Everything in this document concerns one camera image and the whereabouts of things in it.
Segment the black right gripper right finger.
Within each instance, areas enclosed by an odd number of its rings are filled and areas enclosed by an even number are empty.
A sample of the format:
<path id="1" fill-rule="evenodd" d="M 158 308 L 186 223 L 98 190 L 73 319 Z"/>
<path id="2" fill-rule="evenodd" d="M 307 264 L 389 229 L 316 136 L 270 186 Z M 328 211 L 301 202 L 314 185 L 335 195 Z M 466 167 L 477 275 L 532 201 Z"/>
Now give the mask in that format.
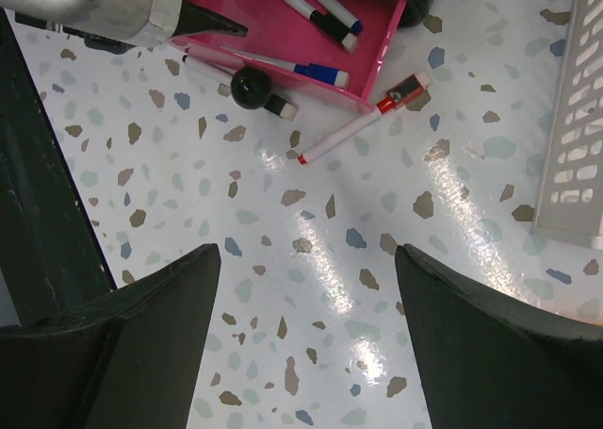
<path id="1" fill-rule="evenodd" d="M 600 326 L 527 305 L 411 244 L 395 262 L 432 427 L 601 427 Z"/>

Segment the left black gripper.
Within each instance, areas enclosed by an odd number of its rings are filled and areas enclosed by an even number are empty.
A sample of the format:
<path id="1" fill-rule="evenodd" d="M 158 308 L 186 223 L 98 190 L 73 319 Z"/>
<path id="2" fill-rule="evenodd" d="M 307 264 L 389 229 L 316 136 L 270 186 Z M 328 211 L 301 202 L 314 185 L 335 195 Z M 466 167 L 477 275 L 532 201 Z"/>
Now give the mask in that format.
<path id="1" fill-rule="evenodd" d="M 116 289 L 8 15 L 1 15 L 1 306 L 32 325 Z"/>

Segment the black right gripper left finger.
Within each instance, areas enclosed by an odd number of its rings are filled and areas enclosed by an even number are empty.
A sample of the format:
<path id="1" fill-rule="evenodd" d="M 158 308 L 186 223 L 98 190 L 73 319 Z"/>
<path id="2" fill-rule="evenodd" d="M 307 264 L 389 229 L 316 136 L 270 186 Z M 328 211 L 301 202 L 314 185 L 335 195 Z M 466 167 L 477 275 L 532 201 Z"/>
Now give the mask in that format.
<path id="1" fill-rule="evenodd" d="M 220 277 L 202 245 L 137 282 L 1 330 L 5 428 L 183 428 Z"/>

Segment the blue whiteboard marker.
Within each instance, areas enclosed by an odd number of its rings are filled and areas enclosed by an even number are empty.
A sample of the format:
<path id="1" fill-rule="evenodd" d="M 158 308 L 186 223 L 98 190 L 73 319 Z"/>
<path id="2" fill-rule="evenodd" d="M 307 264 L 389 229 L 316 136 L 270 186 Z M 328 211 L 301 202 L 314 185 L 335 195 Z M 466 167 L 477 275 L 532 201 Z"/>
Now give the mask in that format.
<path id="1" fill-rule="evenodd" d="M 222 46 L 223 50 L 231 52 L 241 58 L 259 61 L 265 64 L 276 66 L 292 73 L 304 75 L 316 81 L 332 85 L 345 90 L 350 84 L 350 75 L 333 67 L 323 66 L 316 63 L 300 64 L 292 61 L 286 61 L 278 58 L 266 57 L 258 54 L 236 50 L 230 47 Z"/>
<path id="2" fill-rule="evenodd" d="M 358 36 L 363 31 L 364 27 L 361 21 L 338 0 L 317 1 L 333 14 L 336 19 L 342 22 L 353 35 Z"/>

